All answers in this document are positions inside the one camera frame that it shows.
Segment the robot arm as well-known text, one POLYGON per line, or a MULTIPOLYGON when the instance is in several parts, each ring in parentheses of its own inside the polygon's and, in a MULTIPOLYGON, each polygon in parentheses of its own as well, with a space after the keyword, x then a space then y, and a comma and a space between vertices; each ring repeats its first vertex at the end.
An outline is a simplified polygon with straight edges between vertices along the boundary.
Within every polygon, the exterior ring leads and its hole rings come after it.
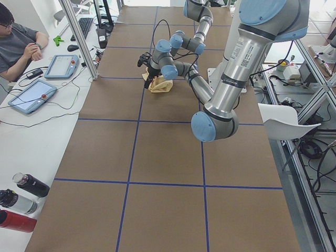
POLYGON ((309 1, 241 1, 228 38, 228 44, 233 46, 231 55, 219 66, 219 82, 211 88, 193 64, 174 60, 181 48, 202 54, 213 23, 213 14, 203 1, 186 1, 184 15, 198 22, 198 29, 193 37, 177 31, 169 40, 157 42, 146 62, 149 75, 144 86, 148 88, 158 75, 166 80, 183 77, 203 104, 203 111, 191 119, 195 137, 202 142, 231 137, 239 125, 234 104, 266 47, 274 42, 304 37, 309 5, 309 1))
POLYGON ((183 14, 186 18, 198 23, 195 34, 189 36, 182 30, 176 31, 170 38, 171 54, 175 56, 182 48, 201 55, 205 50, 205 40, 210 27, 213 24, 213 14, 206 1, 185 1, 183 14))

